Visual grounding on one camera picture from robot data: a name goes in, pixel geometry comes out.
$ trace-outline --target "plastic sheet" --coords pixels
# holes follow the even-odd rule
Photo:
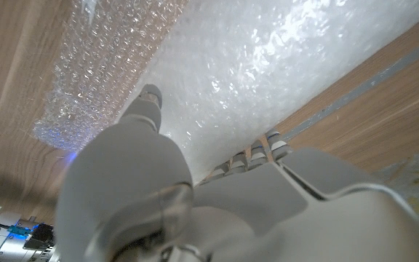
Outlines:
[[[419,0],[190,0],[134,89],[154,50],[146,43],[157,43],[156,28],[168,25],[136,2],[132,9],[101,4],[89,28],[87,17],[73,15],[73,41],[35,133],[78,150],[111,123],[130,91],[132,100],[155,84],[163,93],[161,132],[183,151],[194,182],[419,21]],[[168,5],[174,17],[181,5]],[[130,31],[136,26],[118,18],[137,13],[152,25]],[[114,45],[123,39],[133,44]],[[101,63],[90,67],[89,56]]]
[[[113,124],[187,0],[75,0],[33,133],[78,151]]]

